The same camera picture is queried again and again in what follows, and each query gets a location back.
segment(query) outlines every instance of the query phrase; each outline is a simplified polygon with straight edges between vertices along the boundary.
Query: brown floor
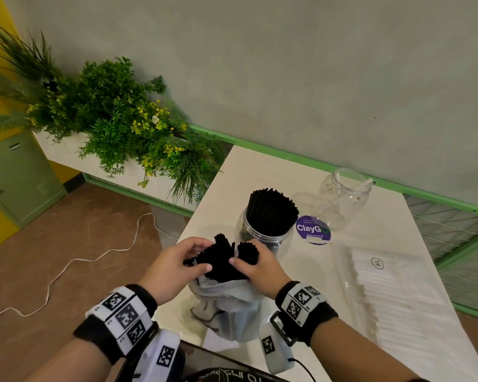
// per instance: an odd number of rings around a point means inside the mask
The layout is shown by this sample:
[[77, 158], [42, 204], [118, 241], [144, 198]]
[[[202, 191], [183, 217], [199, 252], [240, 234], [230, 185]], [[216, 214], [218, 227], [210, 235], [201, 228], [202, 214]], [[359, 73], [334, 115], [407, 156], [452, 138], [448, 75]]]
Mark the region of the brown floor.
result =
[[[46, 285], [73, 258], [95, 259], [130, 247], [141, 201], [84, 184], [0, 245], [0, 311], [29, 313], [43, 305]], [[24, 379], [71, 337], [85, 311], [111, 289], [133, 283], [161, 251], [152, 216], [140, 220], [133, 249], [95, 263], [73, 262], [51, 288], [48, 305], [30, 317], [0, 316], [0, 381]]]

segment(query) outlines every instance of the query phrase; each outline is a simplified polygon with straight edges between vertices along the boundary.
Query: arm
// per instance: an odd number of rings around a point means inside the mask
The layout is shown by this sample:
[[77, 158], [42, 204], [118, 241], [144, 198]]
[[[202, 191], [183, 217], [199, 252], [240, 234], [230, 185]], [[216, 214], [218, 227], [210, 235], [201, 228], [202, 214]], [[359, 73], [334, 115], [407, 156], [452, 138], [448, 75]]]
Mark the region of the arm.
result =
[[[138, 284], [158, 306], [169, 302], [189, 283], [212, 269], [210, 264], [184, 267], [182, 262], [212, 244], [205, 238], [189, 237], [163, 250]], [[72, 339], [25, 382], [104, 382], [112, 365], [91, 342]]]
[[[258, 263], [249, 265], [237, 258], [230, 259], [230, 263], [248, 276], [260, 293], [275, 299], [291, 279], [264, 244], [250, 242], [259, 251]], [[310, 346], [335, 382], [407, 382], [417, 378], [408, 367], [339, 318], [321, 323], [313, 332]]]

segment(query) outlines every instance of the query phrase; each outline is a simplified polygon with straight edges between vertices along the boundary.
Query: purple sticker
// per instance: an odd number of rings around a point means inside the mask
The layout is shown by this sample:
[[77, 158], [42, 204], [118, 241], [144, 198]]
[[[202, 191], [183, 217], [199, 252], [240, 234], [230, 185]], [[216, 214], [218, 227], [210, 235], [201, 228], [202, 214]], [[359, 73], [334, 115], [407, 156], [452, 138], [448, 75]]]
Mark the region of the purple sticker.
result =
[[310, 240], [316, 241], [317, 238], [320, 238], [322, 242], [312, 242], [308, 241], [310, 244], [314, 245], [324, 245], [331, 239], [331, 232], [326, 227], [321, 227], [317, 225], [311, 216], [301, 216], [296, 221], [296, 230], [299, 235], [305, 240], [308, 237], [313, 237]]

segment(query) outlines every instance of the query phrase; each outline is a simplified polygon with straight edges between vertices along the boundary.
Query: wristband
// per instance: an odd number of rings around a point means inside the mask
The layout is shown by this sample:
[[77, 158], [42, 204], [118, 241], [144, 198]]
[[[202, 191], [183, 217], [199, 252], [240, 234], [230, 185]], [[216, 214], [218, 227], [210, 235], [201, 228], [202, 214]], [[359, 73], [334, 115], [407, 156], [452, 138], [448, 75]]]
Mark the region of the wristband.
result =
[[154, 298], [137, 284], [115, 288], [86, 312], [73, 335], [94, 343], [114, 365], [152, 327], [156, 308]]
[[338, 317], [319, 291], [296, 281], [285, 284], [275, 302], [281, 310], [279, 316], [287, 336], [307, 346], [319, 324]]

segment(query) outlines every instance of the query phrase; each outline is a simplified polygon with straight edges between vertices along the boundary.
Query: black cable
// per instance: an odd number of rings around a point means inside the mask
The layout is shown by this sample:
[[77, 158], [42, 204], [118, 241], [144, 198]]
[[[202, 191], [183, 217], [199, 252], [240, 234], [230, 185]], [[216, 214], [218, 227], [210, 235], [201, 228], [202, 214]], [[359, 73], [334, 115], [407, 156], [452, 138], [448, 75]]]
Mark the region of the black cable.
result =
[[306, 366], [303, 365], [303, 364], [302, 364], [300, 361], [298, 361], [296, 358], [288, 358], [287, 360], [288, 360], [289, 362], [297, 362], [297, 363], [299, 363], [301, 366], [303, 366], [303, 369], [305, 369], [306, 372], [310, 375], [310, 377], [311, 377], [311, 379], [313, 380], [313, 382], [317, 382], [317, 381], [315, 380], [315, 378], [313, 378], [313, 375], [310, 373], [310, 370], [308, 370], [308, 369], [306, 368]]

